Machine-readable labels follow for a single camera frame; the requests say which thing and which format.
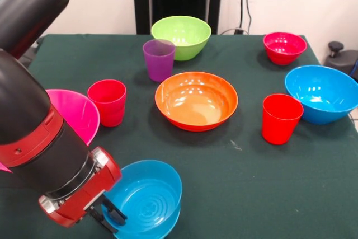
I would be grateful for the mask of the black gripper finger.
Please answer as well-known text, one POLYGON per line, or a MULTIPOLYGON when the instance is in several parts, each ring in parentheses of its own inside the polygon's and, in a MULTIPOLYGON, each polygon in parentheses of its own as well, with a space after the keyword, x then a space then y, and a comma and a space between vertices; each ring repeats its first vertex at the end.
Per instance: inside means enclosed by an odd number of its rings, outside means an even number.
POLYGON ((104 229, 106 229, 110 233, 118 232, 118 230, 113 226, 111 226, 109 222, 105 219, 103 214, 99 213, 95 207, 89 208, 89 214, 98 224, 100 224, 104 229))
POLYGON ((109 216, 118 224, 125 225, 127 216, 125 216, 108 198, 103 199, 103 205, 106 207, 109 216))

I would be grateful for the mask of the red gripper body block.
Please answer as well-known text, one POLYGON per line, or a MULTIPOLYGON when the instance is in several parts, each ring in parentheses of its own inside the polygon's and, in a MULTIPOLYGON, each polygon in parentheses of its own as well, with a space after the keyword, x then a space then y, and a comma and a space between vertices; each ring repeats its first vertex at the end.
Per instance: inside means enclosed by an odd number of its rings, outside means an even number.
POLYGON ((94 170, 89 179, 69 197, 53 200, 43 195, 39 206, 57 224, 71 227, 89 214, 89 208, 102 204, 104 192, 121 179, 121 171, 114 159, 101 147, 92 152, 94 170))

